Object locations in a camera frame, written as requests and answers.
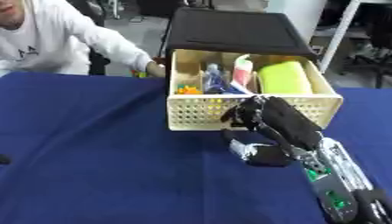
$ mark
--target blue tablecloth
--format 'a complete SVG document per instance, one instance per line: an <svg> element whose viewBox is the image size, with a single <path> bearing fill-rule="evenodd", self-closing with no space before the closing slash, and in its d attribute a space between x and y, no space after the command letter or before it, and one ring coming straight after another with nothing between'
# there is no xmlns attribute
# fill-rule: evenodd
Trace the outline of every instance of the blue tablecloth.
<svg viewBox="0 0 392 224"><path fill-rule="evenodd" d="M216 132L171 132L163 80L0 79L0 223L324 223L298 164L254 168ZM330 128L392 193L390 90L341 89Z"/></svg>

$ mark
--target basket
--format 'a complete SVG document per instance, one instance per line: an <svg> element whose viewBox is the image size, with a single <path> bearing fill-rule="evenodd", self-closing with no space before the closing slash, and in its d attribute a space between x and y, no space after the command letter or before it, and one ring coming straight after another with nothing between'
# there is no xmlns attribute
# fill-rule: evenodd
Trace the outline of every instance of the basket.
<svg viewBox="0 0 392 224"><path fill-rule="evenodd" d="M230 108L245 101L249 94L176 94L177 85L185 84L202 89L202 65L216 62L233 71L235 59L243 53L174 50L171 56L171 78L167 98L168 125L170 130L221 130L234 129L230 123L221 122L221 116ZM325 128L343 102L314 64L306 58L284 55L251 54L255 68L288 60L299 61L311 83L313 94L262 94L285 99L310 120ZM257 80L248 89L259 92Z"/></svg>

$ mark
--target chair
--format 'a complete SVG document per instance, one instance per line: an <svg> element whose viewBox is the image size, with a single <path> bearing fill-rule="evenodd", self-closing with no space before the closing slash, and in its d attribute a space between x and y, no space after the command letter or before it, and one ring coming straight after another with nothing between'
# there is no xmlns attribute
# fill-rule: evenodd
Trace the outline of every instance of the chair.
<svg viewBox="0 0 392 224"><path fill-rule="evenodd" d="M96 25L104 26L107 12L103 7L102 0L68 0L81 14L91 18ZM105 75L105 66L110 63L109 59L90 48L90 70L91 75Z"/></svg>
<svg viewBox="0 0 392 224"><path fill-rule="evenodd" d="M371 26L367 30L370 37L371 53L353 57L352 65L346 68L365 69L375 73L375 87L382 88L384 76L392 76L392 6L374 8Z"/></svg>

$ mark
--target orange toy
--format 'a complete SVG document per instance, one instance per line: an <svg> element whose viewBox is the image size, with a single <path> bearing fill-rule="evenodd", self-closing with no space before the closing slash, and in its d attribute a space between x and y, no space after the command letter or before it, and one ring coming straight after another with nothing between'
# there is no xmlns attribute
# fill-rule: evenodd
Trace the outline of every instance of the orange toy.
<svg viewBox="0 0 392 224"><path fill-rule="evenodd" d="M201 95L202 93L196 87L178 85L177 94L178 95Z"/></svg>

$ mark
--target robotic hand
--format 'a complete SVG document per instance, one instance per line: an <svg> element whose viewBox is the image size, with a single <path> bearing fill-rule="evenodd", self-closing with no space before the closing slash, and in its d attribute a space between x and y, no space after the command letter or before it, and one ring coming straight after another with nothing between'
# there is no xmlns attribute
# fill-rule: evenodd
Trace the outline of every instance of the robotic hand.
<svg viewBox="0 0 392 224"><path fill-rule="evenodd" d="M249 165L286 166L297 160L304 168L325 219L330 223L392 223L392 204L374 186L343 146L321 134L321 128L285 100L253 96L222 118L245 126L275 144L243 144L223 130L230 150Z"/></svg>

